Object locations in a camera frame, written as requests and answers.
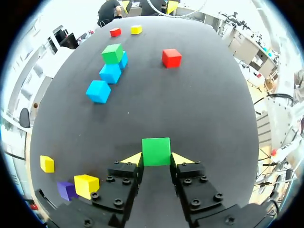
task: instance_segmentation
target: cube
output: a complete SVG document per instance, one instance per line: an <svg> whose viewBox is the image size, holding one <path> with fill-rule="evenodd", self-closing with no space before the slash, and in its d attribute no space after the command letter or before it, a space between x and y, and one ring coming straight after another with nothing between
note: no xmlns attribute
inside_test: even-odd
<svg viewBox="0 0 304 228"><path fill-rule="evenodd" d="M97 177L86 174L77 175L74 176L74 182L77 195L88 200L91 199L91 193L99 189L99 179Z"/></svg>
<svg viewBox="0 0 304 228"><path fill-rule="evenodd" d="M57 188L62 198L72 201L72 197L77 198L75 185L69 182L57 182Z"/></svg>
<svg viewBox="0 0 304 228"><path fill-rule="evenodd" d="M142 29L141 25L134 25L131 27L131 34L138 35L143 31Z"/></svg>
<svg viewBox="0 0 304 228"><path fill-rule="evenodd" d="M96 103L105 104L110 95L111 88L106 81L92 81L86 91L86 95Z"/></svg>
<svg viewBox="0 0 304 228"><path fill-rule="evenodd" d="M121 33L122 33L122 31L120 28L114 28L114 29L110 30L111 37L120 36Z"/></svg>
<svg viewBox="0 0 304 228"><path fill-rule="evenodd" d="M46 173L55 172L55 163L54 160L48 156L40 156L40 167Z"/></svg>
<svg viewBox="0 0 304 228"><path fill-rule="evenodd" d="M120 60L120 62L119 62L119 67L121 69L125 69L125 67L127 66L127 63L128 63L127 52L123 51L123 57L122 57L122 60Z"/></svg>
<svg viewBox="0 0 304 228"><path fill-rule="evenodd" d="M106 64L118 64L123 57L123 47L121 44L108 45L101 53Z"/></svg>
<svg viewBox="0 0 304 228"><path fill-rule="evenodd" d="M179 67L182 55L176 49L162 51L162 62L167 68Z"/></svg>
<svg viewBox="0 0 304 228"><path fill-rule="evenodd" d="M170 138L142 139L144 166L170 165Z"/></svg>
<svg viewBox="0 0 304 228"><path fill-rule="evenodd" d="M99 76L108 84L116 84L122 74L118 64L105 64L99 72Z"/></svg>

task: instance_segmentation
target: purple cube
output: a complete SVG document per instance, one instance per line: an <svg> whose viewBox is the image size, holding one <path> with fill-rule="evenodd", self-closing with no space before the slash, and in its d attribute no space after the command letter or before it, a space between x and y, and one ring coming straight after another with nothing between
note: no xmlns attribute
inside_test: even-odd
<svg viewBox="0 0 304 228"><path fill-rule="evenodd" d="M77 198L75 185L69 182L57 182L59 194L67 201L72 201L72 197Z"/></svg>

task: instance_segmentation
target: red cube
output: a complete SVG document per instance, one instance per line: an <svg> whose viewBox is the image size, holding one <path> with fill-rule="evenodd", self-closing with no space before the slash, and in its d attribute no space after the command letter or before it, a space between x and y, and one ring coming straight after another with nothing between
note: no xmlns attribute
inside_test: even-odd
<svg viewBox="0 0 304 228"><path fill-rule="evenodd" d="M162 62L167 68L179 67L182 55L176 49L162 51Z"/></svg>
<svg viewBox="0 0 304 228"><path fill-rule="evenodd" d="M121 35L122 31L120 30L120 28L114 28L110 30L110 33L111 33L111 37L117 37Z"/></svg>

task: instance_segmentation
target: black shirt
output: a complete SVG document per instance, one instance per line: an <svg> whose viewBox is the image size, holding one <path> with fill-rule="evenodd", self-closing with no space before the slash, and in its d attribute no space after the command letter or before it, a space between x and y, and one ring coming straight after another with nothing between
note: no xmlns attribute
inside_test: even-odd
<svg viewBox="0 0 304 228"><path fill-rule="evenodd" d="M109 0L106 1L99 9L99 20L102 21L104 19L112 20L114 18L115 8L116 6L120 6L117 0Z"/></svg>
<svg viewBox="0 0 304 228"><path fill-rule="evenodd" d="M160 12L162 10L162 6L166 5L165 0L151 0L152 5L158 9ZM152 14L158 14L156 11L152 9L147 0L140 0L139 7L142 7L141 16L149 16Z"/></svg>

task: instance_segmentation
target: dark gray tabletop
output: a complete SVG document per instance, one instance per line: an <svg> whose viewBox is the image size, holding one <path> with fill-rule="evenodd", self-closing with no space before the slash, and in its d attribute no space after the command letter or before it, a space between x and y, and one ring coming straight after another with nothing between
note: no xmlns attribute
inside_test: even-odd
<svg viewBox="0 0 304 228"><path fill-rule="evenodd" d="M143 32L131 35L131 26ZM119 27L122 35L110 37ZM106 104L87 96L99 80L101 52L121 43L129 63L110 85ZM166 69L162 50L182 54L179 68ZM224 206L250 198L258 159L255 112L249 90L228 47L203 23L166 17L116 19L100 28L63 64L40 104L30 165L34 189L55 205L66 202L57 181L79 174L104 180L107 167L142 151L142 138L170 137L171 151L200 160ZM55 160L55 173L40 169L40 155Z"/></svg>

